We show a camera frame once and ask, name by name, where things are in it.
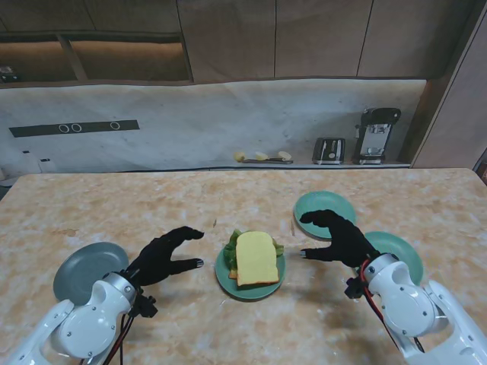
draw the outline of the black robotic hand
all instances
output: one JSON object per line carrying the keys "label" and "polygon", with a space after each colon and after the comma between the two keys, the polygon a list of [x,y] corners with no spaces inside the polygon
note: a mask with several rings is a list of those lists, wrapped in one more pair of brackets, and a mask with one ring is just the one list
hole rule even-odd
{"label": "black robotic hand", "polygon": [[164,280],[169,275],[201,268],[204,264],[201,259],[171,261],[173,251],[185,240],[199,240],[203,232],[190,227],[180,227],[154,238],[127,268],[131,272],[132,280],[141,286],[151,285]]}
{"label": "black robotic hand", "polygon": [[357,268],[366,259],[375,259],[380,255],[351,221],[334,211],[309,211],[302,215],[300,221],[328,227],[332,236],[330,247],[301,250],[301,256],[306,259],[341,261],[351,268]]}

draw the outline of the gray plate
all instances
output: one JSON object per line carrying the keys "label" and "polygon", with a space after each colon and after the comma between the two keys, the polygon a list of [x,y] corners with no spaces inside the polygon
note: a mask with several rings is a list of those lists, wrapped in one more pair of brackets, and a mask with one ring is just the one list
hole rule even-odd
{"label": "gray plate", "polygon": [[54,277],[54,295],[58,300],[69,299],[76,306],[85,305],[96,280],[127,266],[129,257],[122,247],[110,242],[92,243],[62,263]]}

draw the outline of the marble countertop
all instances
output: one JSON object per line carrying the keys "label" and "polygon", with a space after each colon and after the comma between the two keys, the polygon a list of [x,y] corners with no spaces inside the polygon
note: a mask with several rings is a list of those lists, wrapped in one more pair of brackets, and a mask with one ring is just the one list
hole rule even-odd
{"label": "marble countertop", "polygon": [[[30,175],[0,202],[0,362],[56,303],[54,275],[75,250],[110,241],[134,259],[152,238],[189,225],[205,236],[174,258],[200,257],[205,266],[147,288],[159,313],[134,321],[126,363],[403,363],[364,298],[343,293],[350,269],[299,258],[300,249],[327,244],[292,219],[298,198],[321,189],[354,205],[363,232],[410,242],[425,264],[423,281],[445,284],[487,332],[487,188],[472,171]],[[265,300],[241,303],[218,286],[215,259],[234,228],[263,230],[285,245],[284,283]]]}

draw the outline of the green plate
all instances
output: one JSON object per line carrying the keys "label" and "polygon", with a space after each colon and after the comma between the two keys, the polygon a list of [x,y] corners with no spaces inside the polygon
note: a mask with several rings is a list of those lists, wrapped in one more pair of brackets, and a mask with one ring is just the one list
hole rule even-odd
{"label": "green plate", "polygon": [[423,263],[409,243],[387,232],[368,232],[364,236],[380,253],[393,253],[399,260],[405,262],[408,265],[412,282],[419,285],[423,278]]}
{"label": "green plate", "polygon": [[223,250],[220,251],[215,263],[216,278],[221,287],[230,294],[231,297],[242,300],[257,300],[262,299],[277,290],[281,286],[284,276],[286,274],[286,260],[284,255],[280,255],[277,258],[277,269],[279,271],[279,282],[271,285],[244,285],[242,287],[237,286],[237,280],[230,279],[228,274],[230,270],[225,264],[223,259]]}
{"label": "green plate", "polygon": [[321,192],[308,192],[306,195],[301,196],[294,206],[294,217],[299,226],[309,234],[319,238],[332,238],[328,228],[318,227],[312,223],[303,224],[299,221],[304,213],[309,211],[324,211],[326,209],[334,211],[353,224],[357,221],[357,214],[349,201],[341,195],[326,190]]}

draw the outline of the wooden cabinet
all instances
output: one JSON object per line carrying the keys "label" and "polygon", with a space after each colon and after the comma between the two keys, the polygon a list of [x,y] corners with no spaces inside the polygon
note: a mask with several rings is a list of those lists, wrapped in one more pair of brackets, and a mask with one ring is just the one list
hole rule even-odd
{"label": "wooden cabinet", "polygon": [[195,82],[274,77],[275,0],[178,0]]}
{"label": "wooden cabinet", "polygon": [[472,169],[487,148],[487,18],[474,34],[414,167]]}
{"label": "wooden cabinet", "polygon": [[189,79],[181,43],[76,40],[71,45],[88,80]]}
{"label": "wooden cabinet", "polygon": [[97,30],[178,33],[176,0],[85,0]]}
{"label": "wooden cabinet", "polygon": [[438,78],[475,0],[374,0],[359,77]]}
{"label": "wooden cabinet", "polygon": [[372,0],[277,0],[275,76],[357,75]]}
{"label": "wooden cabinet", "polygon": [[0,0],[8,31],[93,30],[83,0]]}
{"label": "wooden cabinet", "polygon": [[55,39],[0,43],[0,65],[11,66],[21,82],[76,80],[61,45]]}

